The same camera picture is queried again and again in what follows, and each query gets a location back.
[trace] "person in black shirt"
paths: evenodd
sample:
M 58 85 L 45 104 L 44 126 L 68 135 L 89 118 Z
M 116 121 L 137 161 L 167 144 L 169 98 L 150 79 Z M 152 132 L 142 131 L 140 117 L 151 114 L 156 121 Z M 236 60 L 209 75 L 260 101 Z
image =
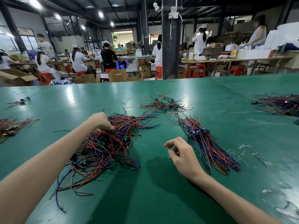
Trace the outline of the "person in black shirt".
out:
M 84 50 L 84 47 L 81 47 L 81 53 L 83 53 L 84 55 L 88 55 L 88 52 Z
M 114 57 L 115 60 L 118 60 L 118 58 L 113 52 L 113 50 L 110 49 L 110 43 L 108 41 L 103 42 L 103 49 L 101 51 L 101 56 L 103 59 L 103 64 L 105 69 L 116 68 L 116 64 L 113 61 L 112 57 Z

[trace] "ceiling light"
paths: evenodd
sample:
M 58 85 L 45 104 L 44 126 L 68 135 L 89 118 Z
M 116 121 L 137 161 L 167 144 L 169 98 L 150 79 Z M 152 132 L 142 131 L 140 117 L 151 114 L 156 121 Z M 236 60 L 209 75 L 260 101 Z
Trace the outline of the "ceiling light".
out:
M 100 16 L 100 18 L 103 18 L 104 14 L 101 11 L 99 11 L 99 16 Z
M 13 35 L 10 34 L 10 33 L 6 33 L 6 35 L 9 36 L 9 37 L 13 37 Z
M 37 0 L 29 0 L 29 1 L 30 1 L 30 4 L 33 7 L 37 8 L 37 9 L 41 9 L 42 8 L 42 6 L 40 5 L 40 3 Z
M 54 13 L 54 16 L 55 16 L 56 19 L 61 20 L 61 16 L 58 15 L 57 13 Z

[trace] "green tabletop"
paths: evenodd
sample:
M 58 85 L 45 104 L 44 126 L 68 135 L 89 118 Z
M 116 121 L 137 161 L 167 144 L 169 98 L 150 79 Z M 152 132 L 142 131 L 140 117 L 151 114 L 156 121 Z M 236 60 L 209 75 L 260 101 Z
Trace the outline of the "green tabletop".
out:
M 103 108 L 107 115 L 123 113 L 124 107 L 128 115 L 139 116 L 144 109 L 136 101 L 156 91 L 194 108 L 187 114 L 199 116 L 200 123 L 225 150 L 244 152 L 239 160 L 242 171 L 232 171 L 227 177 L 213 169 L 216 180 L 282 222 L 296 223 L 275 207 L 282 208 L 287 201 L 299 206 L 299 126 L 293 124 L 294 117 L 252 112 L 255 108 L 251 101 L 254 94 L 299 93 L 299 74 L 172 81 L 0 88 L 1 118 L 23 121 L 27 114 L 40 118 L 0 144 L 0 178 L 66 134 L 52 131 L 72 130 Z M 20 94 L 20 98 L 40 93 L 24 106 L 6 109 L 6 103 L 15 101 L 21 92 L 28 94 Z M 94 196 L 80 197 L 71 190 L 59 192 L 60 206 L 67 214 L 57 208 L 55 198 L 49 200 L 54 183 L 26 223 L 234 223 L 221 206 L 192 186 L 168 159 L 163 144 L 177 136 L 187 140 L 172 118 L 167 113 L 159 114 L 160 126 L 140 131 L 141 137 L 133 139 L 129 151 L 142 166 L 140 171 L 121 167 L 106 171 L 80 188 Z M 262 154 L 269 166 L 254 158 L 255 152 Z M 281 180 L 292 189 L 283 189 Z M 263 194 L 264 189 L 280 192 Z

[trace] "laptop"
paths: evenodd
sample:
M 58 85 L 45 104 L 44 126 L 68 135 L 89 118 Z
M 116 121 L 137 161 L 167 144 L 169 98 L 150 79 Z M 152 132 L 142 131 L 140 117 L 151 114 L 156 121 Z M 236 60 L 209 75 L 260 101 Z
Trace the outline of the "laptop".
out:
M 223 47 L 204 48 L 204 50 L 202 51 L 202 56 L 205 56 L 207 60 L 217 59 L 222 50 L 223 50 Z

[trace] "ceiling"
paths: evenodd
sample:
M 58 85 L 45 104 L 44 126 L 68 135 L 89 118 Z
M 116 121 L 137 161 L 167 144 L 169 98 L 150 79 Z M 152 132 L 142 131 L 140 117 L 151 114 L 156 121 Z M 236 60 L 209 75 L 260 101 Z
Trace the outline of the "ceiling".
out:
M 14 8 L 30 12 L 39 11 L 32 7 L 27 0 L 5 0 Z M 60 15 L 77 15 L 101 28 L 111 28 L 114 22 L 115 29 L 130 28 L 136 25 L 140 0 L 38 0 L 43 6 L 41 13 L 45 17 L 52 17 L 54 13 Z M 190 23 L 197 18 L 197 22 L 217 22 L 221 6 L 225 3 L 225 16 L 253 15 L 259 11 L 270 9 L 284 4 L 285 0 L 275 0 L 261 4 L 261 0 L 183 0 L 183 23 Z M 162 5 L 162 0 L 147 0 L 149 25 L 161 24 L 161 13 L 154 10 L 153 3 Z M 104 18 L 99 17 L 102 11 Z

